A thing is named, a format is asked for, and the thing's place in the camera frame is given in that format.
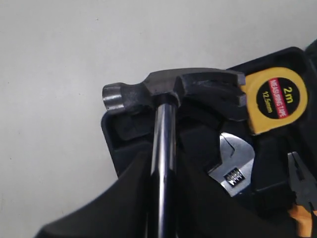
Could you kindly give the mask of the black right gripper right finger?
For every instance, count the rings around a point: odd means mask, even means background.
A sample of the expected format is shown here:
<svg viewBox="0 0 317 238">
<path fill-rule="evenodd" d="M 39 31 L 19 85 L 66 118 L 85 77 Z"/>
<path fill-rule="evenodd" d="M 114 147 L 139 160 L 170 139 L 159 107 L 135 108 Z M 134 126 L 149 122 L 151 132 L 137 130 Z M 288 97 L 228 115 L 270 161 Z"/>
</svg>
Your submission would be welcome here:
<svg viewBox="0 0 317 238">
<path fill-rule="evenodd" d="M 295 238 L 292 221 L 274 225 L 240 206 L 191 163 L 177 168 L 180 238 Z"/>
</svg>

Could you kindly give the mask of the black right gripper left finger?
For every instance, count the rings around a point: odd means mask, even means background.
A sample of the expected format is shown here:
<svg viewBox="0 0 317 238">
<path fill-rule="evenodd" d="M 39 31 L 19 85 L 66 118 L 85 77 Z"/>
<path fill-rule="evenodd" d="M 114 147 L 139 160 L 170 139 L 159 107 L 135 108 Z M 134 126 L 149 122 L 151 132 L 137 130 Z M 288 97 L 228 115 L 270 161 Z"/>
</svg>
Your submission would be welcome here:
<svg viewBox="0 0 317 238">
<path fill-rule="evenodd" d="M 44 225 L 38 238 L 143 238 L 151 153 L 140 152 L 118 180 L 79 210 Z"/>
</svg>

